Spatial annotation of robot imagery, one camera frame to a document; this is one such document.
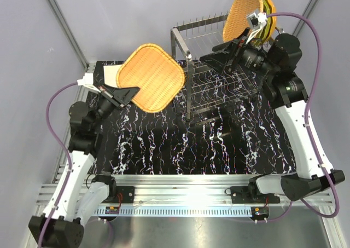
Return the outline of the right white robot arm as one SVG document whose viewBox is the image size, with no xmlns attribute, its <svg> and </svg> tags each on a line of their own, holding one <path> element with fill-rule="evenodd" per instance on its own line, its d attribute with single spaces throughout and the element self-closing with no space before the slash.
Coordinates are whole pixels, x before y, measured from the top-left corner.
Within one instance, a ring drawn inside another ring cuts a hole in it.
<svg viewBox="0 0 350 248">
<path fill-rule="evenodd" d="M 289 175 L 259 175 L 248 184 L 248 198 L 259 203 L 268 194 L 285 195 L 296 201 L 322 192 L 345 180 L 324 154 L 306 106 L 310 100 L 302 80 L 294 72 L 302 56 L 298 38 L 288 33 L 276 37 L 268 51 L 257 49 L 241 35 L 216 45 L 200 61 L 217 73 L 245 68 L 262 77 L 262 91 L 280 119 L 292 147 L 296 172 Z"/>
</svg>

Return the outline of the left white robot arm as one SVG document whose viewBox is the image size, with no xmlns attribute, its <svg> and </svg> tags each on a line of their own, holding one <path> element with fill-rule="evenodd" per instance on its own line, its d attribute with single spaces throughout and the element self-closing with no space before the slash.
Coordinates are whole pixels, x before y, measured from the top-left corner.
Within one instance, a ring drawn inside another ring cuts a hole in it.
<svg viewBox="0 0 350 248">
<path fill-rule="evenodd" d="M 79 247 L 84 227 L 101 203 L 133 201 L 133 191 L 117 186 L 110 174 L 97 174 L 87 192 L 80 191 L 102 143 L 99 127 L 116 109 L 129 104 L 139 87 L 107 89 L 97 87 L 98 103 L 95 107 L 83 101 L 69 108 L 71 138 L 63 146 L 67 161 L 61 178 L 49 203 L 39 216 L 32 216 L 28 227 L 38 247 Z"/>
</svg>

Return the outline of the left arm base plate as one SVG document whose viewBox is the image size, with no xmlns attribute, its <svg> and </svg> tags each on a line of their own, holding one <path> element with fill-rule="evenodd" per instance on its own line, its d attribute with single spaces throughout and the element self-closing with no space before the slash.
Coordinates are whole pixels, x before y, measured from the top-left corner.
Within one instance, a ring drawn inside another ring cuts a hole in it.
<svg viewBox="0 0 350 248">
<path fill-rule="evenodd" d="M 135 198 L 134 186 L 117 186 L 116 195 L 111 200 L 112 204 L 117 204 L 121 200 L 122 204 L 133 204 Z"/>
</svg>

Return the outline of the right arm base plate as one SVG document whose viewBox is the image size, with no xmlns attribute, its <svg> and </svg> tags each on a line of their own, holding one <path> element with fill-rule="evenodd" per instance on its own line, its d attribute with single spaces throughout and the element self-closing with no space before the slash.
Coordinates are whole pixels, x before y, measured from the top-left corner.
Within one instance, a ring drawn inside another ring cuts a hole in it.
<svg viewBox="0 0 350 248">
<path fill-rule="evenodd" d="M 280 197 L 274 194 L 261 194 L 251 186 L 232 186 L 230 197 L 233 204 L 279 204 Z"/>
</svg>

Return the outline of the woven bamboo tray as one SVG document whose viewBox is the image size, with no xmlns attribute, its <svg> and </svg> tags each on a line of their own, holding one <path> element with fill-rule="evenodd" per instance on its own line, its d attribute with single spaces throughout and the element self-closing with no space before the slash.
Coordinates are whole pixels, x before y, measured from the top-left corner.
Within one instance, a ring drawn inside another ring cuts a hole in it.
<svg viewBox="0 0 350 248">
<path fill-rule="evenodd" d="M 263 8 L 263 0 L 234 0 L 223 29 L 224 43 L 238 38 L 249 27 L 247 15 L 256 10 L 263 11 Z"/>
<path fill-rule="evenodd" d="M 157 113 L 181 91 L 185 73 L 160 46 L 148 43 L 139 46 L 121 65 L 115 80 L 119 88 L 139 87 L 132 102 L 147 113 Z"/>
</svg>

